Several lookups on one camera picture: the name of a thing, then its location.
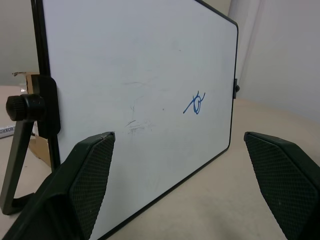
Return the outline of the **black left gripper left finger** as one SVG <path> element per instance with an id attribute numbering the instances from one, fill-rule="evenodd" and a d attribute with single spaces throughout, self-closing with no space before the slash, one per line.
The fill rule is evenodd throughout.
<path id="1" fill-rule="evenodd" d="M 78 142 L 2 240 L 89 240 L 106 193 L 115 133 Z"/>

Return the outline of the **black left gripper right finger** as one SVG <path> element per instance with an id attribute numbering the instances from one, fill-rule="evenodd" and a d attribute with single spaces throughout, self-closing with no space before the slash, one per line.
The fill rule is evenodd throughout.
<path id="1" fill-rule="evenodd" d="M 279 137 L 244 134 L 260 192 L 287 240 L 320 240 L 320 166 Z"/>

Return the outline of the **brown cardboard box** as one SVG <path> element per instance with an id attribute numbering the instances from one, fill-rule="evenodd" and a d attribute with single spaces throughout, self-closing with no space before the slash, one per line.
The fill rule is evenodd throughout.
<path id="1" fill-rule="evenodd" d="M 32 75 L 38 75 L 38 72 L 13 72 L 12 75 L 14 77 L 19 76 L 20 79 L 24 78 L 21 81 L 20 91 L 22 94 L 33 94 L 33 84 L 32 84 Z M 49 146 L 48 140 L 40 137 L 38 133 L 38 124 L 35 121 L 33 124 L 33 129 L 31 133 L 31 139 L 29 141 L 28 148 L 31 152 L 44 163 L 46 163 L 49 167 L 51 167 L 51 160 L 50 160 L 50 153 L 49 153 Z"/>

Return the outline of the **black whiteboard stand leg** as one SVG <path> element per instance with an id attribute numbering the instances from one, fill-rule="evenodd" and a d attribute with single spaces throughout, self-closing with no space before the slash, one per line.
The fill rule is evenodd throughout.
<path id="1" fill-rule="evenodd" d="M 61 130 L 57 85 L 53 78 L 32 75 L 32 94 L 10 96 L 6 111 L 15 121 L 15 131 L 0 193 L 0 209 L 4 215 L 20 212 L 32 194 L 15 198 L 34 124 L 38 135 L 48 140 L 52 170 L 60 166 L 58 133 Z"/>

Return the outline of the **white marker box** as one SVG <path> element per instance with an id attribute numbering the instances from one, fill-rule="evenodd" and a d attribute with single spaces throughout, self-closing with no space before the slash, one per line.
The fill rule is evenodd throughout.
<path id="1" fill-rule="evenodd" d="M 12 136 L 15 132 L 15 128 L 15 125 L 0 127 L 0 139 Z"/>

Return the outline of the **black-framed whiteboard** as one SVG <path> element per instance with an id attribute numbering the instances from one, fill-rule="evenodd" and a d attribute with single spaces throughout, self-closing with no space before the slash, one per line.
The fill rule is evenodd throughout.
<path id="1" fill-rule="evenodd" d="M 104 240 L 231 143 L 238 24 L 202 0 L 30 0 L 57 85 L 59 159 L 113 132 L 90 240 Z"/>

